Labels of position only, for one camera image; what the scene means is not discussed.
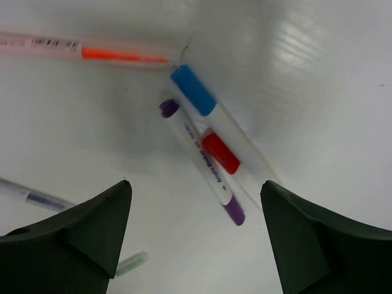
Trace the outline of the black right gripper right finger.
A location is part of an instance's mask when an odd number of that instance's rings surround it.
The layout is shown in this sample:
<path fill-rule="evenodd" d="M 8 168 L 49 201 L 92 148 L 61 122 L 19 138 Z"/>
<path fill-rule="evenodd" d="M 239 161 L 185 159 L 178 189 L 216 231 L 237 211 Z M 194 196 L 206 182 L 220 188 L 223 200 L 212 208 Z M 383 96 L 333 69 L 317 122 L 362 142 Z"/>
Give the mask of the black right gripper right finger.
<path fill-rule="evenodd" d="M 273 181 L 263 184 L 260 198 L 284 293 L 391 293 L 391 231 Z"/>

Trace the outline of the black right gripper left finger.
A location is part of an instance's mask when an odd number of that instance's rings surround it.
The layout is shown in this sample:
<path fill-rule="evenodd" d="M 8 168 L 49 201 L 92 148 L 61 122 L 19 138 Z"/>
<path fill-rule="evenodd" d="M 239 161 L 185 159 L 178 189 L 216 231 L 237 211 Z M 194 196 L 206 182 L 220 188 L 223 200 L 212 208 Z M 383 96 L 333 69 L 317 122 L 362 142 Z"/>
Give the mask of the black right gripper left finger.
<path fill-rule="evenodd" d="M 94 198 L 1 237 L 1 293 L 106 293 L 132 201 L 122 180 Z"/>

